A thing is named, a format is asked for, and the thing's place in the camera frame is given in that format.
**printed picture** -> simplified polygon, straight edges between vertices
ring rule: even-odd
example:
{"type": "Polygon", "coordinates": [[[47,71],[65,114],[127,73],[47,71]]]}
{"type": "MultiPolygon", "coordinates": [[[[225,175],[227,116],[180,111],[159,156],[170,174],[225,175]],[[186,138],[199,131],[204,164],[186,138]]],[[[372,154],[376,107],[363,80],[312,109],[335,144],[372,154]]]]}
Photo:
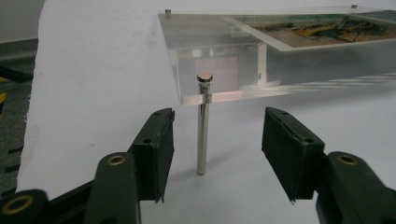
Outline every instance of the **printed picture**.
{"type": "Polygon", "coordinates": [[[282,50],[396,38],[396,23],[358,15],[245,16],[228,21],[282,50]]]}

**black plastic part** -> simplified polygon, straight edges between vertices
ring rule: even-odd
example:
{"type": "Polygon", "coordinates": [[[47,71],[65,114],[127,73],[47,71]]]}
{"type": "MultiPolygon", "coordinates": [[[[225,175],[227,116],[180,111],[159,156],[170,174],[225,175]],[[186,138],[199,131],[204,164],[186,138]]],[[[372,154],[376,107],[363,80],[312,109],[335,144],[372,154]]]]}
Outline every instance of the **black plastic part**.
{"type": "Polygon", "coordinates": [[[139,200],[163,200],[174,154],[175,112],[166,108],[153,113],[128,152],[136,162],[139,200]]]}
{"type": "Polygon", "coordinates": [[[262,151],[289,199],[312,199],[324,143],[289,113],[267,107],[262,151]]]}
{"type": "Polygon", "coordinates": [[[25,82],[33,79],[33,74],[27,74],[19,71],[0,66],[0,77],[4,77],[11,81],[25,82]]]}
{"type": "Polygon", "coordinates": [[[389,189],[389,190],[390,190],[390,192],[392,192],[393,197],[395,197],[395,199],[396,199],[396,190],[394,190],[394,189],[389,189]]]}
{"type": "Polygon", "coordinates": [[[84,224],[140,223],[134,157],[127,152],[101,159],[92,183],[84,224]]]}
{"type": "Polygon", "coordinates": [[[51,224],[81,223],[90,198],[91,187],[92,181],[51,200],[49,202],[53,215],[51,224]]]}
{"type": "Polygon", "coordinates": [[[396,199],[392,191],[384,186],[364,160],[345,152],[332,152],[324,174],[324,186],[328,189],[324,191],[327,193],[318,189],[322,200],[317,203],[321,224],[396,223],[396,199]],[[338,211],[329,209],[329,206],[338,207],[338,211]],[[342,222],[333,221],[334,216],[340,217],[342,222]]]}
{"type": "Polygon", "coordinates": [[[39,189],[21,191],[0,202],[1,224],[46,224],[50,223],[47,195],[39,189]]]}

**metal bolt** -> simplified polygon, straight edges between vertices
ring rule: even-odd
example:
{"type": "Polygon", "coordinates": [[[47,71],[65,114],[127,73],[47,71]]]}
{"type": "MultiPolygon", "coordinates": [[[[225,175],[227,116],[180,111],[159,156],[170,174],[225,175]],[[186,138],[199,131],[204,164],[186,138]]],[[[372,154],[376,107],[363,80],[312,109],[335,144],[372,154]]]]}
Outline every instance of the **metal bolt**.
{"type": "Polygon", "coordinates": [[[213,75],[203,72],[197,75],[197,79],[199,81],[199,93],[205,97],[203,104],[198,105],[197,174],[204,175],[206,173],[207,126],[209,121],[207,94],[210,93],[210,82],[213,80],[213,75]]]}

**white surface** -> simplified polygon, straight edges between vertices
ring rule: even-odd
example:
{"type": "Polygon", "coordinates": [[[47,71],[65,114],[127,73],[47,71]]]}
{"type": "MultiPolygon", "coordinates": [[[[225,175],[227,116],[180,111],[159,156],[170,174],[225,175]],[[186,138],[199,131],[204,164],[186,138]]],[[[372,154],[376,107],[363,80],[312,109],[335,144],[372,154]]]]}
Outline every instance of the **white surface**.
{"type": "Polygon", "coordinates": [[[0,43],[37,38],[44,0],[0,1],[0,43]]]}
{"type": "MultiPolygon", "coordinates": [[[[353,2],[364,3],[396,9],[393,1],[353,2]]],[[[207,174],[195,174],[196,106],[178,106],[157,11],[296,5],[48,0],[18,190],[44,189],[54,198],[91,180],[97,162],[127,150],[150,113],[173,107],[176,151],[165,204],[143,202],[144,223],[318,223],[315,202],[291,206],[261,152],[265,106],[289,111],[327,143],[326,152],[364,158],[396,189],[396,83],[213,104],[207,174]]]]}

